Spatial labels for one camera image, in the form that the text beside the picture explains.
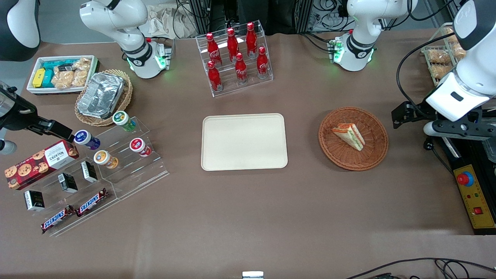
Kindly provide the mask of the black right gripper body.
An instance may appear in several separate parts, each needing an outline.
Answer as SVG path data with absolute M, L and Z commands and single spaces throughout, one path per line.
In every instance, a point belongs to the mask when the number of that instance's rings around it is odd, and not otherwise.
M 37 108 L 12 90 L 1 90 L 0 127 L 10 131 L 38 132 Z

